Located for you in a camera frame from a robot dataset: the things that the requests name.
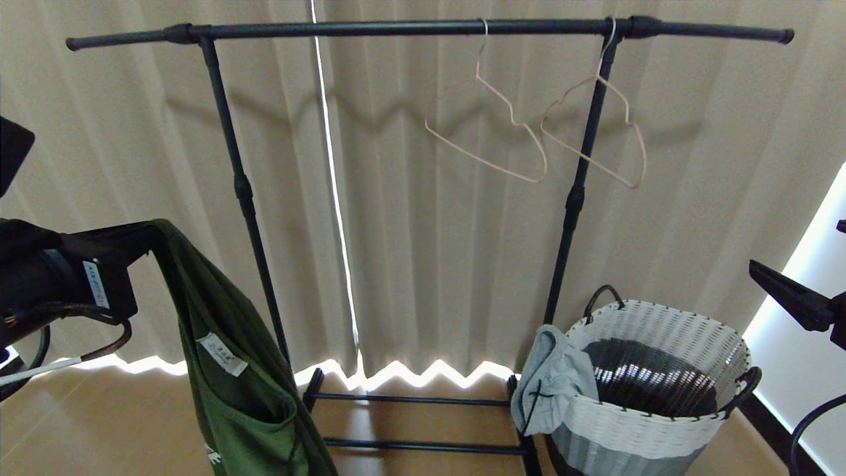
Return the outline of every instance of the wooden floor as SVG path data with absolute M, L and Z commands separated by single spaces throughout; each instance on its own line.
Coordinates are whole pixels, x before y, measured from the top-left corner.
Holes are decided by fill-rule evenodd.
M 324 391 L 344 391 L 332 375 Z M 423 389 L 400 379 L 377 392 L 393 395 L 504 398 L 495 377 L 461 390 L 444 378 Z M 507 408 L 381 402 L 318 401 L 324 436 L 448 440 L 510 445 L 516 438 Z M 736 413 L 689 471 L 689 476 L 778 476 L 787 469 Z M 542 455 L 543 441 L 536 438 Z M 30 382 L 0 405 L 0 474 L 211 476 L 194 418 L 188 379 L 160 370 L 127 374 L 117 368 L 64 369 Z M 430 451 L 332 449 L 348 476 L 520 475 L 519 457 Z M 544 474 L 554 474 L 541 458 Z

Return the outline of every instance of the curtain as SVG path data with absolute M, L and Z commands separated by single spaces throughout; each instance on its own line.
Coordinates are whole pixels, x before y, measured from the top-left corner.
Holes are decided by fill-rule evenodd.
M 750 258 L 784 264 L 843 163 L 846 10 L 837 3 L 338 2 L 318 19 L 602 18 L 793 27 L 787 45 L 658 37 L 623 42 L 611 81 L 644 132 L 649 173 L 631 191 L 591 168 L 555 324 L 592 291 L 719 319 L 742 331 L 763 299 Z M 332 149 L 365 371 L 394 360 L 420 372 L 443 359 L 467 374 L 488 360 L 518 368 L 541 324 L 577 157 L 545 141 L 539 185 L 438 142 L 538 175 L 530 137 L 470 78 L 482 38 L 321 39 Z M 596 68 L 601 38 L 492 36 L 481 74 L 537 125 L 547 105 Z M 552 111 L 578 146 L 591 88 Z M 594 157 L 639 173 L 623 104 L 610 94 Z
M 75 232 L 172 220 L 269 315 L 202 54 L 169 44 L 70 52 L 66 36 L 201 24 L 310 21 L 305 2 L 4 2 L 2 113 L 36 144 L 0 201 L 4 218 Z M 320 114 L 314 41 L 219 42 L 236 135 L 295 368 L 355 349 Z M 183 360 L 152 257 L 130 268 L 139 303 L 125 360 Z M 53 326 L 52 357 L 119 335 L 81 318 Z M 22 347 L 37 345 L 37 335 Z

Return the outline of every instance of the green shirt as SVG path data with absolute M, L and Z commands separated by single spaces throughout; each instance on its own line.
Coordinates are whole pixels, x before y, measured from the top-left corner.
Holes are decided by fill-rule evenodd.
M 291 367 L 249 299 L 170 222 L 154 250 L 179 316 L 197 421 L 216 476 L 337 476 Z

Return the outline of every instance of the black metal rack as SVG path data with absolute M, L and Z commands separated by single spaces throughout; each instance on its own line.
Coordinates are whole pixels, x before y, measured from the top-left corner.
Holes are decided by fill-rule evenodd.
M 334 23 L 284 23 L 262 25 L 174 25 L 162 30 L 138 31 L 120 33 L 116 35 L 89 36 L 84 38 L 68 38 L 65 42 L 72 51 L 85 48 L 105 47 L 115 45 L 129 45 L 149 42 L 171 42 L 178 44 L 199 45 L 206 60 L 206 66 L 214 91 L 217 111 L 220 115 L 223 135 L 232 162 L 234 174 L 235 196 L 239 199 L 244 221 L 250 234 L 250 244 L 255 254 L 256 265 L 261 276 L 267 306 L 270 310 L 273 330 L 277 337 L 279 348 L 290 362 L 288 343 L 285 333 L 270 272 L 267 267 L 261 234 L 255 219 L 255 206 L 250 181 L 244 172 L 241 162 L 238 142 L 235 137 L 232 116 L 229 111 L 226 92 L 223 87 L 220 65 L 217 61 L 215 40 L 235 38 L 280 38 L 302 36 L 432 36 L 432 35 L 602 35 L 603 55 L 600 76 L 607 79 L 611 74 L 611 67 L 617 45 L 624 38 L 648 38 L 653 36 L 709 36 L 721 38 L 735 38 L 744 40 L 759 40 L 787 44 L 793 40 L 794 32 L 790 29 L 769 29 L 749 26 L 706 25 L 695 23 L 665 22 L 648 16 L 632 16 L 628 19 L 480 19 L 467 20 L 430 20 L 430 21 L 366 21 L 366 22 L 334 22 Z M 591 109 L 588 113 L 585 136 L 581 151 L 590 156 L 596 140 L 599 118 L 602 115 L 602 104 L 605 99 L 606 87 L 597 82 L 594 85 Z M 585 202 L 585 178 L 588 162 L 581 158 L 574 178 L 573 185 L 565 204 L 566 212 L 563 220 L 563 233 L 558 247 L 558 257 L 552 274 L 552 284 L 547 298 L 547 309 L 544 313 L 544 324 L 550 324 L 555 315 L 558 296 L 564 270 L 567 264 L 570 245 L 579 213 Z M 508 407 L 507 400 L 471 400 L 456 398 L 426 398 L 410 396 L 360 396 L 349 394 L 322 393 L 320 387 L 323 382 L 323 372 L 318 368 L 311 377 L 311 382 L 303 394 L 303 402 L 309 411 L 314 408 L 317 399 L 328 400 L 356 400 L 356 401 L 392 401 L 417 404 L 442 405 L 475 405 L 489 407 Z M 517 387 L 517 379 L 513 375 L 508 380 L 508 395 Z M 518 430 L 519 444 L 516 446 L 467 445 L 454 443 L 431 443 L 419 441 L 380 441 L 380 440 L 346 440 L 339 438 L 325 438 L 328 446 L 344 446 L 354 448 L 377 448 L 388 450 L 424 450 L 424 451 L 453 451 L 486 453 L 498 455 L 519 455 L 523 458 L 526 474 L 540 476 L 541 467 L 537 458 L 535 444 L 531 437 L 523 436 Z

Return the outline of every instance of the woven basket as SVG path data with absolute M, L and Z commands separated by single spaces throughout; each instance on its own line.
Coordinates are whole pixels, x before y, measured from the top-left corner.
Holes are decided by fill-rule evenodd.
M 617 301 L 592 311 L 603 291 Z M 566 474 L 682 475 L 761 380 L 736 330 L 608 285 L 567 336 L 591 355 L 600 401 L 575 397 L 552 433 Z

